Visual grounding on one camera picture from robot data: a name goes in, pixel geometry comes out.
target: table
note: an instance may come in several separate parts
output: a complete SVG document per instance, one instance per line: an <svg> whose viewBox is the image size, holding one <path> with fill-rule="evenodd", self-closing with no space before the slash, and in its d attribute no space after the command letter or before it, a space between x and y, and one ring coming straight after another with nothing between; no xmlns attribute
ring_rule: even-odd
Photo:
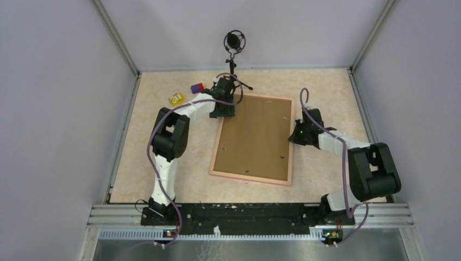
<svg viewBox="0 0 461 261"><path fill-rule="evenodd" d="M221 72L142 74L111 203L150 198L155 174L147 160L146 146L159 109L170 108L168 98L177 92L184 95L185 101L191 100L194 97L191 85L201 82L205 88L211 88L213 77ZM325 127L332 126L355 139L367 141L346 69L238 70L236 74L254 87L253 93L295 98L296 119L301 118L298 103L301 88L308 88L309 105L320 109ZM218 120L207 116L190 126L188 147L178 163L176 202L319 202L324 194L342 187L341 159L314 146L295 145L291 187L210 176L208 167L217 126Z"/></svg>

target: gray floor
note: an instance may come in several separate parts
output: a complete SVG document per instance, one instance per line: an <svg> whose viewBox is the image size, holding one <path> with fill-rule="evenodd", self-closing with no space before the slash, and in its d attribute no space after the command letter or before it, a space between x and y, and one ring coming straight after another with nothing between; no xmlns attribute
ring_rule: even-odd
<svg viewBox="0 0 461 261"><path fill-rule="evenodd" d="M319 241L178 241L162 250L150 242L100 240L94 261L399 261L408 260L398 229L362 229L338 248L326 248Z"/></svg>

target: gray wall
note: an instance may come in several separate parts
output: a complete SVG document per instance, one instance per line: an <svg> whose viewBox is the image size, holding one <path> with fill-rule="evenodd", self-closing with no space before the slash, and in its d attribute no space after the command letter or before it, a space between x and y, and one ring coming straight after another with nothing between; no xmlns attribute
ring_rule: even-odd
<svg viewBox="0 0 461 261"><path fill-rule="evenodd" d="M358 70L431 260L459 260L461 2L400 1Z"/></svg>
<svg viewBox="0 0 461 261"><path fill-rule="evenodd" d="M102 0L141 71L228 65L225 34L247 46L238 68L350 66L386 0Z"/></svg>
<svg viewBox="0 0 461 261"><path fill-rule="evenodd" d="M75 260L134 77L89 0L1 6L0 260Z"/></svg>

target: yellow object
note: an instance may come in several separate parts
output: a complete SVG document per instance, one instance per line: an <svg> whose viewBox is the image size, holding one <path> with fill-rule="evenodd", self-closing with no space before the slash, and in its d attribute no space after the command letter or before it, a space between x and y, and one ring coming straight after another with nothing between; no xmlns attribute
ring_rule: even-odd
<svg viewBox="0 0 461 261"><path fill-rule="evenodd" d="M178 92L177 94L174 94L170 98L168 98L168 101L170 101L171 105L176 106L178 104L183 103L184 101L184 96Z"/></svg>

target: red and purple object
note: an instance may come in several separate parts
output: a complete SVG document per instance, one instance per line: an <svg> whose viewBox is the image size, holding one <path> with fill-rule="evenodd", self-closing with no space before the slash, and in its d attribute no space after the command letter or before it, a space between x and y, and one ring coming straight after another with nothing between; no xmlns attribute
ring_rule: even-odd
<svg viewBox="0 0 461 261"><path fill-rule="evenodd" d="M190 87L190 90L192 91L193 94L197 94L203 91L203 84L202 83L194 84Z"/></svg>

